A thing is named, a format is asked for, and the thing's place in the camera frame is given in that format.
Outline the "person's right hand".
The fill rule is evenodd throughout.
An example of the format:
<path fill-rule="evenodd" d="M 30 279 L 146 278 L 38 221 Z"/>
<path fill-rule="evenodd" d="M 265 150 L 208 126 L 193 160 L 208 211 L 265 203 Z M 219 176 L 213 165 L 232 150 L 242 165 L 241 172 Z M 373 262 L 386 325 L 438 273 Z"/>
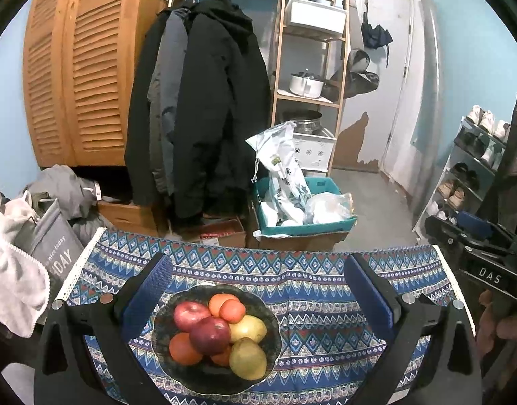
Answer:
<path fill-rule="evenodd" d="M 480 305 L 485 307 L 480 316 L 479 327 L 476 335 L 478 353 L 481 357 L 487 355 L 494 347 L 497 338 L 513 340 L 516 342 L 516 351 L 511 361 L 517 366 L 517 314 L 508 316 L 500 321 L 493 315 L 493 296 L 489 290 L 480 294 Z"/>

